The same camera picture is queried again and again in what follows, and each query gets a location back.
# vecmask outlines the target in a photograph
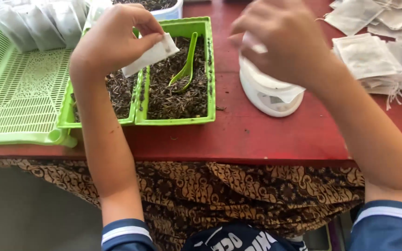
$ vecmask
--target green plastic tray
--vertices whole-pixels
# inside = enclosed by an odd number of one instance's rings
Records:
[[[90,30],[90,27],[87,27],[86,30],[83,32],[82,36],[86,34],[87,31]],[[133,31],[136,36],[138,36],[139,32],[137,30]],[[122,126],[127,126],[127,125],[133,125],[134,124],[134,116],[136,112],[136,100],[135,98],[137,97],[137,86],[140,86],[142,84],[142,71],[138,72],[137,74],[137,84],[133,88],[133,93],[131,94],[132,102],[130,106],[130,114],[127,118],[125,119],[119,119],[119,123]],[[66,87],[66,93],[65,93],[65,98],[63,100],[62,107],[60,109],[60,115],[58,119],[58,128],[63,128],[63,129],[71,129],[71,128],[82,128],[82,124],[75,122],[75,117],[74,117],[74,100],[71,98],[71,94],[74,93],[74,89],[72,88],[72,83],[70,80],[68,81],[67,87]]]
[[[214,67],[214,46],[212,41],[212,26],[210,17],[191,17],[174,20],[161,21],[165,32],[170,33],[172,37],[192,37],[193,32],[198,32],[199,36],[204,37],[204,50],[206,64],[205,69],[208,78],[208,104],[207,117],[183,118],[183,119],[163,119],[151,120],[147,119],[148,110],[148,90],[150,85],[150,67],[147,68],[147,75],[142,85],[138,86],[137,90],[137,105],[136,105],[136,125],[143,126],[175,126],[175,125],[192,125],[205,124],[215,121],[215,67]],[[208,64],[208,58],[211,57],[212,64]],[[141,100],[140,94],[144,89],[144,97]]]
[[[0,32],[0,144],[77,144],[56,127],[71,52],[19,53]]]

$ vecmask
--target perforated tray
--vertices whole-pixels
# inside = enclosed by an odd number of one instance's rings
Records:
[[[0,32],[0,144],[77,144],[56,127],[71,52],[19,53]]]

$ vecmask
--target person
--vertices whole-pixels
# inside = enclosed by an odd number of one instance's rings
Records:
[[[256,0],[232,24],[231,41],[260,71],[305,87],[324,104],[365,177],[365,205],[350,250],[402,250],[402,134],[327,47],[301,0]],[[142,38],[137,39],[132,27]],[[249,32],[268,49],[241,42]],[[116,4],[81,39],[70,60],[89,170],[103,218],[103,250],[155,250],[144,223],[134,160],[111,107],[104,78],[162,39],[140,4]],[[189,237],[182,250],[304,251],[303,242],[229,223]]]

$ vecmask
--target navy blue shirt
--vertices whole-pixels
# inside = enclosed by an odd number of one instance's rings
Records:
[[[146,224],[137,219],[103,228],[104,251],[156,250]],[[306,251],[305,243],[272,236],[245,224],[226,224],[189,237],[182,251]],[[402,250],[402,202],[371,201],[361,209],[349,250]]]

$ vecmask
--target red table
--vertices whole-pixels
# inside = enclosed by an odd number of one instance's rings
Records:
[[[326,0],[306,0],[317,17],[331,11]],[[227,40],[230,24],[245,3],[192,3],[184,6],[185,17],[210,16],[214,34],[217,111],[214,123],[206,125],[125,127],[136,160],[218,161],[253,164],[352,164],[344,140],[329,113],[306,92],[299,109],[285,118],[269,117],[246,98],[238,77],[238,54]],[[343,34],[318,21],[327,36]],[[374,99],[385,109],[385,96]],[[387,112],[402,131],[402,106]],[[71,134],[81,139],[81,131]],[[74,149],[61,146],[0,145],[0,157],[84,159],[83,143]]]

